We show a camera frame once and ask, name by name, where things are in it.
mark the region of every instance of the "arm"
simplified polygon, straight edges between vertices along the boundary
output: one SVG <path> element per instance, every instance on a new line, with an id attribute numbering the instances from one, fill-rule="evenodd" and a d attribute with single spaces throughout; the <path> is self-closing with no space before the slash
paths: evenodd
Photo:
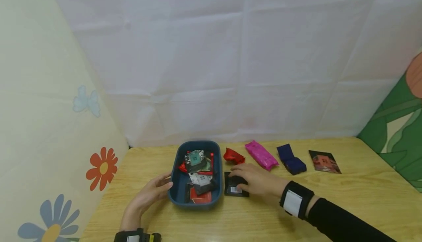
<path id="1" fill-rule="evenodd" d="M 230 176 L 244 178 L 248 185 L 238 188 L 261 196 L 281 198 L 290 182 L 252 164 L 239 164 L 232 168 Z M 314 195 L 306 209 L 306 221 L 333 241 L 394 241 L 381 231 L 365 223 L 339 206 Z"/>
<path id="2" fill-rule="evenodd" d="M 130 201 L 123 213 L 119 233 L 114 242 L 126 242 L 126 231 L 137 231 L 141 228 L 141 217 L 150 206 L 158 200 L 167 197 L 167 191 L 173 186 L 169 177 L 171 172 L 164 173 L 149 181 L 141 191 Z"/>

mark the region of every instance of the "wall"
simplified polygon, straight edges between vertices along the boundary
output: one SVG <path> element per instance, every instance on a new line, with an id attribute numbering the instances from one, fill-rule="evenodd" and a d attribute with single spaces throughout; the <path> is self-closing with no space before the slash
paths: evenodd
<path id="1" fill-rule="evenodd" d="M 422 192 L 422 48 L 359 138 Z"/>
<path id="2" fill-rule="evenodd" d="M 133 146 L 356 136 L 422 39 L 422 0 L 57 2 Z"/>
<path id="3" fill-rule="evenodd" d="M 55 0 L 0 14 L 0 240 L 78 241 L 127 142 Z"/>

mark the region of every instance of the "green leaf wallpaper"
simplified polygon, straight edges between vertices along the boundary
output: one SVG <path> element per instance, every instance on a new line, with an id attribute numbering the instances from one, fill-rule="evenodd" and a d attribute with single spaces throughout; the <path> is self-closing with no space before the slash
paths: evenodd
<path id="1" fill-rule="evenodd" d="M 422 192 L 422 52 L 359 133 L 381 158 Z"/>

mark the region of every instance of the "orange flower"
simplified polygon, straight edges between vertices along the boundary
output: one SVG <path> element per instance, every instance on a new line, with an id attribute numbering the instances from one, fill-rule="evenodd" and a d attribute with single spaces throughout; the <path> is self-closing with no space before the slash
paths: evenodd
<path id="1" fill-rule="evenodd" d="M 406 83 L 414 96 L 422 98 L 422 52 L 410 63 L 406 72 Z"/>
<path id="2" fill-rule="evenodd" d="M 95 167 L 89 169 L 86 172 L 86 178 L 88 180 L 95 180 L 92 182 L 89 189 L 93 191 L 97 187 L 98 182 L 100 182 L 100 190 L 103 190 L 106 187 L 107 182 L 111 183 L 111 180 L 114 178 L 114 174 L 117 172 L 117 157 L 114 157 L 114 150 L 111 148 L 107 152 L 105 147 L 101 148 L 101 158 L 97 153 L 92 154 L 89 161 Z"/>

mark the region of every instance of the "yellow flower center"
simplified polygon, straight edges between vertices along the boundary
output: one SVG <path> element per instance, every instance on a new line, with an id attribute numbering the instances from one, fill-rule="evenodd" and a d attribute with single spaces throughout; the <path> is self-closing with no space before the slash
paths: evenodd
<path id="1" fill-rule="evenodd" d="M 101 164 L 101 166 L 100 166 L 100 173 L 102 175 L 105 175 L 106 172 L 107 172 L 107 170 L 108 170 L 108 163 L 107 162 L 103 162 L 103 164 Z"/>
<path id="2" fill-rule="evenodd" d="M 57 237 L 59 237 L 61 226 L 54 224 L 50 226 L 47 231 L 45 231 L 44 236 L 42 236 L 41 242 L 54 242 Z"/>

